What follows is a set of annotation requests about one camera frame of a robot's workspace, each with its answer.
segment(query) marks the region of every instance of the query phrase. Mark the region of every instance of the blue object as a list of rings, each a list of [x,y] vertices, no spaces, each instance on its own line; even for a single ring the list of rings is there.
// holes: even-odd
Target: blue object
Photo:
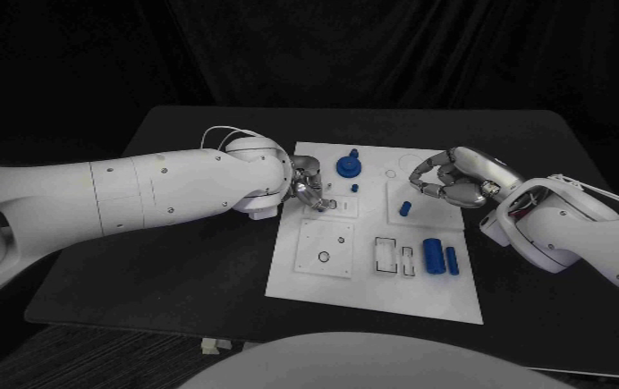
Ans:
[[[446,271],[443,245],[439,239],[423,241],[423,256],[426,258],[426,270],[432,275],[442,275]]]
[[[409,216],[409,210],[410,210],[410,201],[406,201],[403,203],[403,207],[400,208],[400,216]]]
[[[458,259],[455,258],[455,248],[452,246],[445,248],[445,254],[448,255],[449,273],[452,275],[459,275],[461,270],[458,268]]]
[[[342,156],[335,165],[335,169],[342,177],[351,179],[361,173],[361,161],[358,160],[358,150],[351,150],[350,156]]]

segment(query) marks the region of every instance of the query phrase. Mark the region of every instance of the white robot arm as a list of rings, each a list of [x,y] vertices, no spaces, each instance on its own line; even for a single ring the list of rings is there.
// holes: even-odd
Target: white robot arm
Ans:
[[[322,198],[321,165],[273,140],[234,140],[225,152],[194,149],[41,167],[0,167],[0,286],[45,255],[106,235],[181,224],[231,208],[277,215],[298,196]]]
[[[445,185],[420,179],[435,166]],[[582,190],[588,185],[562,175],[524,182],[504,162],[466,147],[433,156],[409,180],[426,195],[464,208],[481,207],[492,198],[501,204],[481,221],[482,232],[553,273],[586,259],[619,286],[619,215]]]

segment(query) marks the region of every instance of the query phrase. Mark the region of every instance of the white board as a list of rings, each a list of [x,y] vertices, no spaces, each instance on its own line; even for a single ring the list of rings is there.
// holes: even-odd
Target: white board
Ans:
[[[347,179],[335,171],[335,163],[350,154],[352,148],[358,150],[363,170],[358,177]],[[325,197],[352,198],[350,202],[357,201],[358,215],[357,217],[351,213],[338,215],[335,212],[329,213],[329,210],[324,213],[308,211],[308,207],[298,199],[290,199],[285,203],[266,291],[269,297],[482,324],[465,243],[462,211],[439,199],[416,197],[417,192],[407,185],[407,177],[417,164],[439,152],[440,150],[427,149],[298,143],[296,155],[315,156],[321,161],[325,189],[328,183],[332,184],[331,189],[325,191]],[[425,175],[425,180],[439,182],[436,171]],[[354,183],[358,185],[358,192],[351,190]],[[396,192],[404,188],[403,185],[413,190],[412,195],[403,195],[397,199],[393,195],[390,200],[388,191]],[[409,194],[409,191],[403,189],[401,193]],[[410,221],[396,221],[391,213],[399,212],[403,197],[410,198],[413,206],[416,206],[413,200],[419,203],[416,212],[425,208],[420,204],[422,200],[432,200],[427,206],[432,206],[435,216],[426,217],[422,213],[416,214],[412,208]],[[303,221],[308,219],[345,223],[354,227],[350,278],[316,274],[316,272],[302,273],[295,269],[300,230]],[[396,275],[377,274],[377,237],[396,239],[397,258],[400,260],[404,258],[409,265],[413,263],[414,276],[403,274],[403,262],[399,264]],[[427,273],[422,243],[429,238],[440,239],[443,248],[455,247],[459,275],[451,275],[449,272],[443,275]],[[403,247],[412,248],[413,257],[407,253],[403,256]]]

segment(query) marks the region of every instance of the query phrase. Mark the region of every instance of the black table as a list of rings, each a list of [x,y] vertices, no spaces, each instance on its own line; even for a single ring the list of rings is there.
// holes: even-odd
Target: black table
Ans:
[[[394,148],[466,145],[526,177],[563,173],[608,188],[562,117],[547,111],[156,107],[124,156],[197,148],[212,125],[274,139]],[[217,147],[223,132],[205,147]],[[65,249],[26,311],[32,322],[267,342],[361,331],[448,342],[533,368],[619,375],[619,289],[579,261],[546,273],[478,230],[464,212],[484,326],[264,296],[280,218],[238,212],[123,233]]]

